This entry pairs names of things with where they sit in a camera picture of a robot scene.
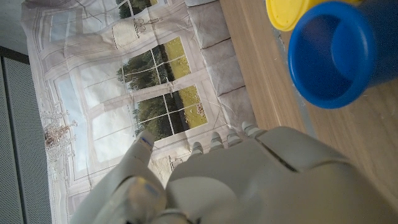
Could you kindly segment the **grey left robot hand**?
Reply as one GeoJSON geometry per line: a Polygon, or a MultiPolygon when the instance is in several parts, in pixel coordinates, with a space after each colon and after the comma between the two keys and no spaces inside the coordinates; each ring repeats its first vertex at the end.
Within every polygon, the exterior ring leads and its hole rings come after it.
{"type": "Polygon", "coordinates": [[[336,149],[293,128],[243,123],[193,145],[165,185],[142,131],[72,223],[396,223],[397,208],[336,149]]]}

